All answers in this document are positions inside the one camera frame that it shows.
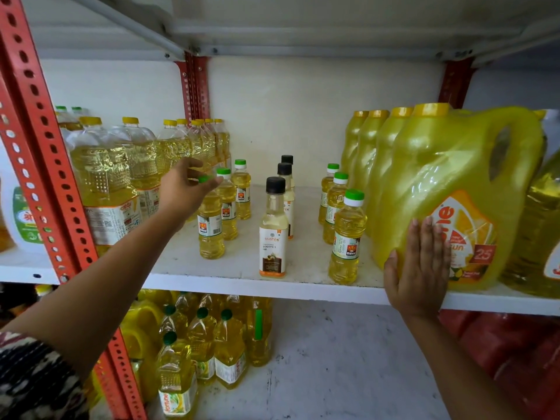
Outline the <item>person's right hand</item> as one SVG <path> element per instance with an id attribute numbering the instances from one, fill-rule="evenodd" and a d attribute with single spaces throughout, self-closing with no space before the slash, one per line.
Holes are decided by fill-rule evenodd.
<path id="1" fill-rule="evenodd" d="M 423 221 L 414 218 L 407 229 L 405 248 L 398 252 L 398 294 L 386 294 L 405 321 L 436 321 L 446 296 L 449 278 L 440 276 L 443 230 L 432 218 L 433 261 L 420 261 L 420 232 Z"/>

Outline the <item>person's left hand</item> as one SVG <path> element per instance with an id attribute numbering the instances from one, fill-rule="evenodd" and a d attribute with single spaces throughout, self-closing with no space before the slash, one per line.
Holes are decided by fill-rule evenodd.
<path id="1" fill-rule="evenodd" d="M 206 176 L 198 170 L 202 166 L 201 160 L 183 157 L 161 179 L 159 211 L 175 232 L 198 210 L 205 197 L 194 191 L 198 177 Z"/>

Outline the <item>big yellow oil jug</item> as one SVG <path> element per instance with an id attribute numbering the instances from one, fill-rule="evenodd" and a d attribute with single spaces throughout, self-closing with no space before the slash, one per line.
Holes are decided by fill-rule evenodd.
<path id="1" fill-rule="evenodd" d="M 366 216 L 368 221 L 365 233 L 370 239 L 374 238 L 376 207 L 380 201 L 382 178 L 391 165 L 394 141 L 412 112 L 413 107 L 393 108 L 388 119 L 377 132 L 376 152 L 366 188 Z"/>
<path id="2" fill-rule="evenodd" d="M 366 121 L 369 111 L 354 111 L 351 119 L 346 125 L 344 147 L 340 159 L 340 170 L 352 174 L 354 158 L 357 153 L 359 133 L 363 123 Z"/>
<path id="3" fill-rule="evenodd" d="M 388 119 L 389 114 L 388 110 L 369 111 L 361 125 L 349 174 L 351 188 L 366 190 L 368 176 L 376 155 L 377 134 Z"/>
<path id="4" fill-rule="evenodd" d="M 544 137 L 537 115 L 519 106 L 471 114 L 449 104 L 416 105 L 397 134 L 379 181 L 371 256 L 379 268 L 405 249 L 412 219 L 426 217 L 450 243 L 450 289 L 493 287 L 517 233 Z"/>

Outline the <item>person's left forearm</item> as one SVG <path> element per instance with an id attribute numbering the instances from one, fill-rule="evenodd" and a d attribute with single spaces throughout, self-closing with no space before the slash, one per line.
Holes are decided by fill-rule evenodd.
<path id="1" fill-rule="evenodd" d="M 187 216 L 169 207 L 159 211 L 1 332 L 46 344 L 80 379 L 87 378 Z"/>

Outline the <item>person's right forearm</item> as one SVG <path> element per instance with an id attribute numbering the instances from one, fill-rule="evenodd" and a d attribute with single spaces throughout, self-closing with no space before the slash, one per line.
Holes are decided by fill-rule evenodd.
<path id="1" fill-rule="evenodd" d="M 451 420 L 530 420 L 459 345 L 436 316 L 402 314 Z"/>

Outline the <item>row of slim yellow-cap bottles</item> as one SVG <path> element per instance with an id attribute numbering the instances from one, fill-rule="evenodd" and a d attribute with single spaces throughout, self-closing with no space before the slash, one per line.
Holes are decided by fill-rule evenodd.
<path id="1" fill-rule="evenodd" d="M 229 134 L 221 119 L 164 120 L 156 138 L 156 164 L 163 176 L 182 158 L 202 161 L 196 170 L 215 173 L 229 167 Z"/>

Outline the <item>large yellow-cap oil bottle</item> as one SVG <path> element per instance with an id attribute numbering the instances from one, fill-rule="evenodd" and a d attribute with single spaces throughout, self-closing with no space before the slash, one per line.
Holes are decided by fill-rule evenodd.
<path id="1" fill-rule="evenodd" d="M 130 174 L 126 133 L 106 129 L 98 117 L 79 118 L 66 147 L 80 190 L 98 256 L 105 254 L 142 222 L 141 206 Z"/>
<path id="2" fill-rule="evenodd" d="M 115 126 L 122 145 L 127 149 L 132 186 L 141 206 L 142 220 L 158 211 L 161 175 L 157 167 L 156 136 L 143 127 L 136 117 L 122 117 L 122 125 Z"/>

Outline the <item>black-cap coconut oil bottle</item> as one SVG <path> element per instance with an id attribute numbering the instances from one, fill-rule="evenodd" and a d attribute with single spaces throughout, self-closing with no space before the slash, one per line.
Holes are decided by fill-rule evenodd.
<path id="1" fill-rule="evenodd" d="M 289 163 L 290 165 L 293 166 L 293 155 L 282 155 L 281 156 L 281 162 L 284 163 Z M 293 174 L 292 174 L 292 178 L 291 178 L 291 189 L 295 190 L 295 181 L 293 179 Z"/>
<path id="2" fill-rule="evenodd" d="M 286 181 L 283 177 L 267 178 L 267 203 L 259 226 L 259 274 L 282 279 L 286 275 L 289 221 L 284 212 Z"/>
<path id="3" fill-rule="evenodd" d="M 277 174 L 285 179 L 284 213 L 288 218 L 288 239 L 293 239 L 295 230 L 295 192 L 293 190 L 292 164 L 282 161 L 278 163 Z"/>

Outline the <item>clear oil jug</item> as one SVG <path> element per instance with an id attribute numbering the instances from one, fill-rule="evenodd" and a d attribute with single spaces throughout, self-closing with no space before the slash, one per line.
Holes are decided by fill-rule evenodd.
<path id="1" fill-rule="evenodd" d="M 560 299 L 560 148 L 530 184 L 499 281 L 522 293 Z"/>

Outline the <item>yellow plastic oil can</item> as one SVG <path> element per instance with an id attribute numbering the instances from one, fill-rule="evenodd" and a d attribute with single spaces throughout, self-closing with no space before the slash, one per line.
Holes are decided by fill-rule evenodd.
<path id="1" fill-rule="evenodd" d="M 157 359 L 162 345 L 159 329 L 164 306 L 171 303 L 168 290 L 141 289 L 120 325 L 143 403 L 158 395 Z"/>

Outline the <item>cluster of medium green-cap bottles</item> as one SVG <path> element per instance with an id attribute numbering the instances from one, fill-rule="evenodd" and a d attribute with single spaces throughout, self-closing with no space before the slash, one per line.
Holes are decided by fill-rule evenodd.
<path id="1" fill-rule="evenodd" d="M 164 305 L 155 367 L 165 420 L 192 420 L 201 386 L 236 388 L 272 356 L 273 299 L 180 292 Z"/>

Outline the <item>white jug green label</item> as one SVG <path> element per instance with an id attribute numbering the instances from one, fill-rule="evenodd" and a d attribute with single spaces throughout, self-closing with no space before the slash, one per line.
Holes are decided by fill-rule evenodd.
<path id="1" fill-rule="evenodd" d="M 1 139 L 0 212 L 10 239 L 18 249 L 30 254 L 47 254 L 32 211 L 23 195 Z"/>

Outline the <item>dark packaged goods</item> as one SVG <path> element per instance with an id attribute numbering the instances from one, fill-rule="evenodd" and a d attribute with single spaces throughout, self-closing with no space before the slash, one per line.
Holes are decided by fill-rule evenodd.
<path id="1" fill-rule="evenodd" d="M 0 282 L 0 329 L 57 288 L 55 284 Z"/>

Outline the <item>patterned dark sleeve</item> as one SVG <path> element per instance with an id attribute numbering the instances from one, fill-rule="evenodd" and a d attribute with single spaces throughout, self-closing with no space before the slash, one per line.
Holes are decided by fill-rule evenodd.
<path id="1" fill-rule="evenodd" d="M 40 340 L 0 332 L 0 420 L 90 420 L 78 374 Z"/>

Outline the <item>red perforated shelf post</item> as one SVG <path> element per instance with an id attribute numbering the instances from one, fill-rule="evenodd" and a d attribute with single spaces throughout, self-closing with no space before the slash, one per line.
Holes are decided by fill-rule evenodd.
<path id="1" fill-rule="evenodd" d="M 98 259 L 21 0 L 0 0 L 0 138 L 46 248 L 47 274 L 70 284 L 12 323 L 51 345 L 85 380 L 91 370 L 115 420 L 148 420 L 120 329 L 87 332 L 74 277 Z"/>
<path id="2" fill-rule="evenodd" d="M 211 103 L 208 88 L 209 57 L 192 55 L 184 52 L 184 60 L 175 62 L 180 72 L 181 91 L 185 117 L 192 119 L 210 119 Z"/>
<path id="3" fill-rule="evenodd" d="M 462 109 L 473 74 L 477 71 L 472 67 L 474 57 L 463 60 L 447 61 L 440 92 L 439 103 L 448 103 L 454 109 Z"/>

